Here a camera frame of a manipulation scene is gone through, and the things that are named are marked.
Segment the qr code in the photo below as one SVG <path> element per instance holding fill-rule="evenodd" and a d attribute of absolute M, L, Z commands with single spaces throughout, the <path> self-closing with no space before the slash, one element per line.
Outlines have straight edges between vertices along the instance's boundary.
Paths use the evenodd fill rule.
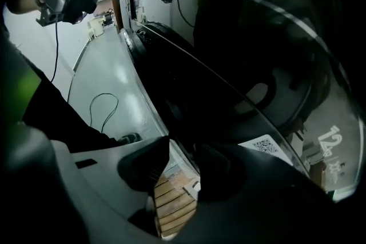
<path fill-rule="evenodd" d="M 265 153 L 276 153 L 278 150 L 276 147 L 269 141 L 269 139 L 263 139 L 262 141 L 258 141 L 253 143 L 253 146 L 259 150 L 263 151 Z"/>

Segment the sticker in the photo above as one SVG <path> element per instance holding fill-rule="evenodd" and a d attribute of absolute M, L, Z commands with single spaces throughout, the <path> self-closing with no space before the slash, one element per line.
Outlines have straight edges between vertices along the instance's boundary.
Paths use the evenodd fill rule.
<path fill-rule="evenodd" d="M 267 153 L 273 155 L 277 158 L 282 159 L 287 164 L 293 166 L 290 159 L 285 155 L 284 151 L 280 148 L 280 146 L 275 142 L 275 140 L 270 137 L 270 135 L 265 134 L 261 137 L 257 137 L 252 139 L 251 141 L 246 141 L 239 143 L 240 146 L 247 147 L 251 150 L 262 151 L 263 153 Z"/>

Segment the person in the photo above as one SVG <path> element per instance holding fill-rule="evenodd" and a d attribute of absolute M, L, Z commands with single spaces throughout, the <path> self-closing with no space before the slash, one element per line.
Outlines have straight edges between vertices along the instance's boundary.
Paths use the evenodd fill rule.
<path fill-rule="evenodd" d="M 6 4 L 15 14 L 38 10 L 35 0 L 7 0 Z M 1 21 L 2 34 L 5 34 L 8 37 L 7 41 L 10 42 L 3 16 Z M 17 68 L 17 73 L 5 81 L 9 89 L 5 98 L 9 105 L 8 119 L 12 121 L 21 119 L 28 126 L 42 130 L 49 139 L 65 143 L 71 153 L 105 149 L 141 140 L 137 133 L 116 140 L 88 126 L 62 98 L 59 90 L 42 70 L 23 56 L 14 45 L 12 47 L 13 49 L 6 52 L 6 58 L 10 62 L 4 62 L 5 66 L 8 63 Z"/>

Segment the person's arm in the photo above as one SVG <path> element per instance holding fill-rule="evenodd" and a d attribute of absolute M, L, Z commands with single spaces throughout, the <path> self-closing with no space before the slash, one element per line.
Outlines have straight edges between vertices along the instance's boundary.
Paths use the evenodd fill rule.
<path fill-rule="evenodd" d="M 6 5 L 14 14 L 23 14 L 38 10 L 35 0 L 8 0 Z"/>

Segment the cable on floor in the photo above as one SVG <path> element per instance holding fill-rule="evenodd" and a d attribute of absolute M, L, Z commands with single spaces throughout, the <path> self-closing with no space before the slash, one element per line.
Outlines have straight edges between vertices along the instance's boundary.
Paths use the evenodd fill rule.
<path fill-rule="evenodd" d="M 194 27 L 194 26 L 192 26 L 187 20 L 186 20 L 186 18 L 184 17 L 184 15 L 183 15 L 183 13 L 182 13 L 182 10 L 181 10 L 181 5 L 180 5 L 180 3 L 179 3 L 179 0 L 177 0 L 177 3 L 178 3 L 178 10 L 179 10 L 179 13 L 181 14 L 181 16 L 182 16 L 182 19 L 186 22 L 186 24 L 187 25 L 189 25 L 189 26 L 191 26 L 191 27 Z"/>
<path fill-rule="evenodd" d="M 53 77 L 51 79 L 51 82 L 53 82 L 56 70 L 57 70 L 57 60 L 58 60 L 58 33 L 57 33 L 57 22 L 55 23 L 55 30 L 56 30 L 56 61 L 55 61 L 55 70 L 53 71 Z"/>
<path fill-rule="evenodd" d="M 91 126 L 92 126 L 92 124 L 93 124 L 92 105 L 93 105 L 94 101 L 95 101 L 98 97 L 100 97 L 100 96 L 102 96 L 102 95 L 112 95 L 114 98 L 116 98 L 116 100 L 117 100 L 117 104 L 116 104 L 115 108 L 113 109 L 113 111 L 112 111 L 111 113 L 109 113 L 109 115 L 107 116 L 107 118 L 104 120 L 103 125 L 102 125 L 101 133 L 103 133 L 104 126 L 107 124 L 107 122 L 108 122 L 108 120 L 110 119 L 110 117 L 112 117 L 112 116 L 113 116 L 113 114 L 116 112 L 116 109 L 117 109 L 117 107 L 118 107 L 118 103 L 120 102 L 120 100 L 119 100 L 119 99 L 118 99 L 114 94 L 111 94 L 111 93 L 102 93 L 102 94 L 96 95 L 96 96 L 93 98 L 93 100 L 91 101 L 90 106 L 89 106 L 89 111 L 90 111 L 90 125 L 89 125 L 89 126 L 90 126 L 90 127 L 91 127 Z"/>

